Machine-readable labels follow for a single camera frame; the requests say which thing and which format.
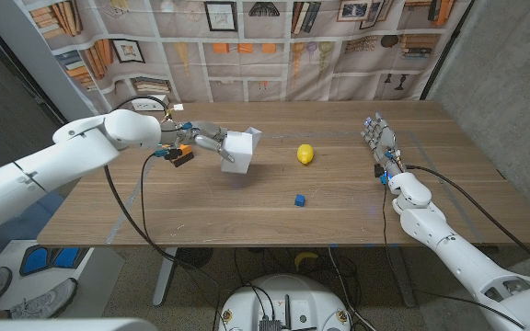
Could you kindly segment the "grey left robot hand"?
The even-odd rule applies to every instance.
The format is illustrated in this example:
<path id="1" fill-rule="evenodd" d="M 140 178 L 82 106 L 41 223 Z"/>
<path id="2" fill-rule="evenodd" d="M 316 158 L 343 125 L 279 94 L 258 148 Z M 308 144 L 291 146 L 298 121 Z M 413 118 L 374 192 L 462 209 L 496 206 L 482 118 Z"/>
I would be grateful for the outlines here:
<path id="1" fill-rule="evenodd" d="M 226 161 L 235 162 L 235 158 L 224 148 L 227 128 L 204 120 L 180 123 L 176 128 L 178 129 L 176 144 L 195 144 L 203 149 L 218 153 Z"/>

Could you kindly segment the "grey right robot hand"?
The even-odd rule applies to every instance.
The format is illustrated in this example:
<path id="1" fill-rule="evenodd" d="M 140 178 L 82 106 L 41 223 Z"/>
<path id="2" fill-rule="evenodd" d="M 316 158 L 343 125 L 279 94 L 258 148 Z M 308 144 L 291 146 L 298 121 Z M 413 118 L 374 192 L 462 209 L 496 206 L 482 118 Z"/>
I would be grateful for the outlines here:
<path id="1" fill-rule="evenodd" d="M 379 113 L 363 123 L 361 135 L 372 150 L 375 161 L 392 177 L 406 172 L 401 161 L 396 135 Z"/>

